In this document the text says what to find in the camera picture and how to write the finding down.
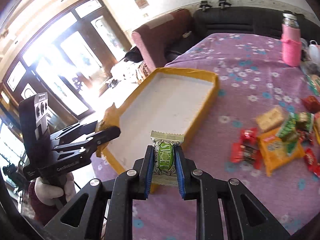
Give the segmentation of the white gloved left hand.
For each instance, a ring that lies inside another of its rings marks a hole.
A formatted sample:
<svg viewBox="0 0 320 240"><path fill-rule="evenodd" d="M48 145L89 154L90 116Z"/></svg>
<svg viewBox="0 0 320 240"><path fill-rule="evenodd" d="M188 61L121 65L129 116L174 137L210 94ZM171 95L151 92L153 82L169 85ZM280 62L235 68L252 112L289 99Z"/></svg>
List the white gloved left hand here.
<svg viewBox="0 0 320 240"><path fill-rule="evenodd" d="M66 175L67 181L64 188L49 185L43 182L42 178L37 178L35 181L35 194L39 201L44 205L53 206L54 199L65 197L65 200L69 202L75 195L74 176L72 172Z"/></svg>

